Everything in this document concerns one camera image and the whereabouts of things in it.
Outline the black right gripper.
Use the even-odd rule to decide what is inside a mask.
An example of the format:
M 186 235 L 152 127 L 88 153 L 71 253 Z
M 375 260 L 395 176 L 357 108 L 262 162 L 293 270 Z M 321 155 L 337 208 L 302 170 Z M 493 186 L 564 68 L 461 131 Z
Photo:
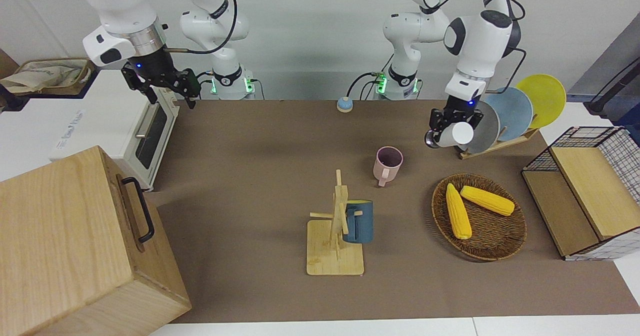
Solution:
M 178 70 L 172 56 L 165 48 L 143 56 L 128 58 L 121 72 L 131 90 L 141 92 L 151 105 L 156 105 L 158 97 L 153 87 L 169 88 L 182 95 L 189 109 L 194 109 L 201 96 L 201 85 L 191 68 Z

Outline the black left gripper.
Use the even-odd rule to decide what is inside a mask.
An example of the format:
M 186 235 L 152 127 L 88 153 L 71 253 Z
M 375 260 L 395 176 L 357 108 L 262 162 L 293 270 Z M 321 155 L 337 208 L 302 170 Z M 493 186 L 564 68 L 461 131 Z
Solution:
M 476 110 L 480 97 L 471 100 L 464 100 L 453 95 L 449 95 L 445 108 L 442 110 L 432 108 L 430 111 L 429 128 L 434 133 L 441 133 L 450 124 L 466 122 L 472 128 L 476 128 L 482 121 L 484 114 Z

